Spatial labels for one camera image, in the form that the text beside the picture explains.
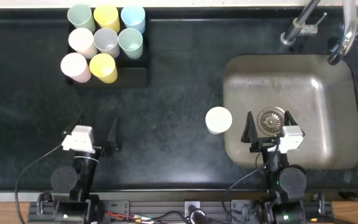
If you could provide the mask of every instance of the drain strainer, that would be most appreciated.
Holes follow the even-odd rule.
[[[268,107],[258,115],[258,125],[265,134],[278,134],[284,125],[284,110],[279,107]]]

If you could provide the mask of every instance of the sink basin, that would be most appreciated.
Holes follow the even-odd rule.
[[[257,153],[250,153],[250,144],[241,142],[248,111],[254,115],[259,137],[266,137],[273,135],[275,126],[258,124],[272,119],[270,124],[279,126],[280,109],[273,115],[266,113],[270,109],[265,110],[278,107],[288,110],[305,132],[300,147],[287,153],[290,164],[307,169],[356,166],[358,110],[353,74],[345,62],[332,66],[327,58],[327,55],[243,55],[229,62],[223,98],[233,123],[224,139],[226,152],[236,164],[255,167]]]

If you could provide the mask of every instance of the faucet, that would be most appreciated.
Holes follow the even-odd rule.
[[[305,28],[305,22],[310,17],[310,14],[316,9],[316,6],[320,0],[311,0],[309,4],[304,8],[299,17],[292,21],[286,32],[281,34],[281,41],[285,45],[292,45],[295,43],[296,37]],[[331,55],[328,58],[328,64],[336,65],[349,51],[353,44],[354,37],[356,36],[357,29],[357,11],[356,0],[342,0],[343,2],[343,14],[344,14],[344,34],[340,43],[338,43],[332,50]],[[317,28],[317,25],[321,22],[324,16],[313,26]]]

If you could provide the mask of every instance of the countertop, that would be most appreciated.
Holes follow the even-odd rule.
[[[148,87],[107,90],[65,83],[64,9],[0,12],[0,190],[12,190],[25,166],[60,144],[60,131],[80,113],[96,133],[107,131],[112,114],[121,120],[122,151],[100,159],[95,191],[228,187],[252,169],[233,163],[224,136],[210,134],[204,121],[223,105],[226,64],[242,54],[328,54],[342,16],[341,9],[319,8],[311,22],[324,11],[316,36],[283,47],[280,34],[299,9],[148,9]],[[358,99],[358,40],[345,61]],[[49,189],[53,170],[72,159],[73,152],[54,152],[28,171],[21,189]],[[358,190],[358,166],[306,172],[309,190]],[[264,185],[254,174],[240,188]]]

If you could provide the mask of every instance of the white cup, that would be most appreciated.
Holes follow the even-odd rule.
[[[119,55],[118,35],[110,28],[103,28],[94,33],[93,43],[98,50],[104,54],[109,54],[113,58]]]
[[[138,59],[143,54],[143,37],[137,29],[126,28],[121,31],[118,44],[131,59]]]
[[[137,29],[141,34],[146,29],[145,11],[141,6],[126,6],[121,11],[121,19],[127,28]]]
[[[91,78],[91,71],[86,59],[79,53],[70,53],[63,57],[60,69],[65,75],[79,83],[87,82]]]
[[[206,113],[205,123],[212,134],[220,134],[227,131],[232,123],[232,116],[228,109],[221,106],[214,107]]]
[[[93,34],[85,28],[77,28],[68,36],[68,44],[76,52],[84,55],[85,58],[91,59],[98,50],[93,44]]]
[[[68,10],[67,18],[76,28],[86,28],[91,32],[95,30],[92,10],[87,5],[74,5]]]

